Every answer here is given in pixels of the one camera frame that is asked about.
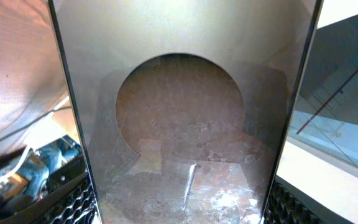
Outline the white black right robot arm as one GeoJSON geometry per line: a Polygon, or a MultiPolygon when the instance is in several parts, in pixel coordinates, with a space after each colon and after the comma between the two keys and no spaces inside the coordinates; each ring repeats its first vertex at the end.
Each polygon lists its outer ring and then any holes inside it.
{"type": "Polygon", "coordinates": [[[0,221],[21,212],[86,171],[83,149],[68,135],[0,161],[0,221]]]}

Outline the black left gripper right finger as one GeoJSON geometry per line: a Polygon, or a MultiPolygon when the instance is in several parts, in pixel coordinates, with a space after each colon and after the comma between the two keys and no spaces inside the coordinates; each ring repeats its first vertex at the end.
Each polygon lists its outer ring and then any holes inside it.
{"type": "Polygon", "coordinates": [[[264,211],[263,224],[323,224],[287,188],[274,181],[264,211]]]}

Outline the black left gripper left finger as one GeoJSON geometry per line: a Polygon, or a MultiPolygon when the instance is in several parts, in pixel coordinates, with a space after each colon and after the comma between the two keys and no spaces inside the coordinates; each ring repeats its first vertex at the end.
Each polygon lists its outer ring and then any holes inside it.
{"type": "Polygon", "coordinates": [[[1,223],[92,223],[97,216],[96,194],[85,172],[1,223]]]}

